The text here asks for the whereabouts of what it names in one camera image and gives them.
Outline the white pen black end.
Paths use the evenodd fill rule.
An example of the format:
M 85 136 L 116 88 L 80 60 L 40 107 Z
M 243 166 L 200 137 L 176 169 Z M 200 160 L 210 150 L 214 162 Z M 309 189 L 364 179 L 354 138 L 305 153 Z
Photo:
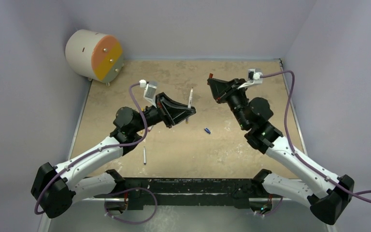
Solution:
M 143 147 L 143 164 L 147 164 L 147 153 L 146 153 L 146 147 Z

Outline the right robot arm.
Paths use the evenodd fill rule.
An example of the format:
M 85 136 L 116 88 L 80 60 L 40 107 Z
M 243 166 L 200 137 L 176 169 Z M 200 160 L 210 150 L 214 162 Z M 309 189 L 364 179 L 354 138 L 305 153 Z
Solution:
M 300 180 L 281 177 L 262 169 L 254 178 L 252 191 L 263 197 L 276 194 L 294 200 L 310 209 L 320 221 L 333 225 L 351 201 L 348 191 L 354 180 L 348 175 L 338 176 L 323 168 L 295 148 L 283 133 L 273 126 L 269 102 L 261 97 L 249 100 L 243 79 L 224 81 L 208 78 L 212 96 L 217 103 L 227 103 L 245 139 L 255 150 L 278 161 Z

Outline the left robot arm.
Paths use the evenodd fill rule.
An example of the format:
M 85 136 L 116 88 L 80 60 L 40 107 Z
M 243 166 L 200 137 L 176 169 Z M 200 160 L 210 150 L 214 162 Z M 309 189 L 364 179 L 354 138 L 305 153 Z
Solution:
M 176 102 L 163 92 L 157 94 L 154 105 L 144 110 L 121 107 L 113 121 L 115 129 L 98 145 L 71 160 L 54 166 L 47 162 L 38 168 L 31 189 L 36 199 L 35 214 L 60 216 L 77 199 L 78 183 L 102 165 L 134 150 L 145 139 L 138 134 L 140 131 L 160 122 L 171 128 L 195 113 L 194 106 Z

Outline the round cabinet with coloured drawers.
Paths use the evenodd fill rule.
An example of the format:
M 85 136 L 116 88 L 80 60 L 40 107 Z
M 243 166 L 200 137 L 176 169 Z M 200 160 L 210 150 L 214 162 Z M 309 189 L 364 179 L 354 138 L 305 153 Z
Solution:
M 109 86 L 124 66 L 124 54 L 113 35 L 80 29 L 67 41 L 66 61 L 71 69 L 90 81 Z

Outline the black base frame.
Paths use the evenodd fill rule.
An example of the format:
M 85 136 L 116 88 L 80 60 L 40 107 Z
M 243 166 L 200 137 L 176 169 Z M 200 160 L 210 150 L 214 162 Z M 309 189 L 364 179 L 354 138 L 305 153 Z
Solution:
M 267 213 L 278 206 L 281 197 L 267 193 L 257 178 L 151 178 L 122 177 L 107 170 L 114 178 L 111 192 L 95 198 L 120 198 L 129 210 L 146 205 L 159 206 L 232 206 Z

